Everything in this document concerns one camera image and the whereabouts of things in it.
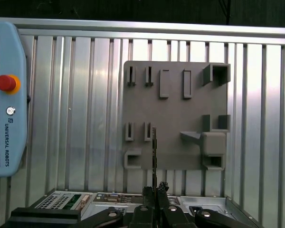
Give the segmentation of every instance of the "gray fixture plate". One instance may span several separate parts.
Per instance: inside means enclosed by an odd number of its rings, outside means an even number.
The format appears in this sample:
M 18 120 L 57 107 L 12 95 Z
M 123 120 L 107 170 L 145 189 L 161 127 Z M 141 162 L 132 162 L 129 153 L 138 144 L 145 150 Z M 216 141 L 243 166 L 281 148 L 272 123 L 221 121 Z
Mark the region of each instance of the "gray fixture plate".
M 151 169 L 150 126 L 157 127 L 157 165 L 167 170 L 201 169 L 198 145 L 181 139 L 180 132 L 202 132 L 202 116 L 211 115 L 218 129 L 219 115 L 227 115 L 227 84 L 218 75 L 203 85 L 208 66 L 222 63 L 128 61 L 124 64 L 123 151 L 125 168 Z

